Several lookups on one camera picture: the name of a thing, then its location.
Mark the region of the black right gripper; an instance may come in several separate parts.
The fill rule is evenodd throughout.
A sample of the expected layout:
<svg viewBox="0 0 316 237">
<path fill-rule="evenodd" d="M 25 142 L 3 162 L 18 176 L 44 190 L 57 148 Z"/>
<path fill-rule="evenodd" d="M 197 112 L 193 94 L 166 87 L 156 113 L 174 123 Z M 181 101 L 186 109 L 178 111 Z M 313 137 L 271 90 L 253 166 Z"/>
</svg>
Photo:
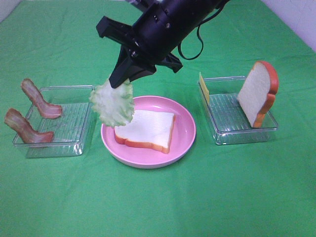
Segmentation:
<svg viewBox="0 0 316 237">
<path fill-rule="evenodd" d="M 104 16 L 96 30 L 99 37 L 123 45 L 109 77 L 112 88 L 118 88 L 127 79 L 134 81 L 153 75 L 157 71 L 155 64 L 164 65 L 174 73 L 182 68 L 181 61 L 171 54 L 181 41 L 181 34 L 162 7 L 149 7 L 132 26 Z M 144 61 L 133 60 L 129 49 Z"/>
</svg>

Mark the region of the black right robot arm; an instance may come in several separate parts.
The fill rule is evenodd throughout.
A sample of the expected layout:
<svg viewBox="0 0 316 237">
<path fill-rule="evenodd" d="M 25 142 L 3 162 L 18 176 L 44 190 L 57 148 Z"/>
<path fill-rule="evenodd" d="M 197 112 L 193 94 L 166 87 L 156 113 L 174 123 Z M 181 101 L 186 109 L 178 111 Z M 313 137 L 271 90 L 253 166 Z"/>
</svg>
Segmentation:
<svg viewBox="0 0 316 237">
<path fill-rule="evenodd" d="M 116 66 L 109 77 L 112 88 L 126 80 L 152 75 L 156 66 L 174 73 L 182 68 L 172 50 L 225 0 L 136 0 L 132 4 L 143 13 L 132 25 L 104 16 L 96 26 L 99 37 L 121 44 Z"/>
</svg>

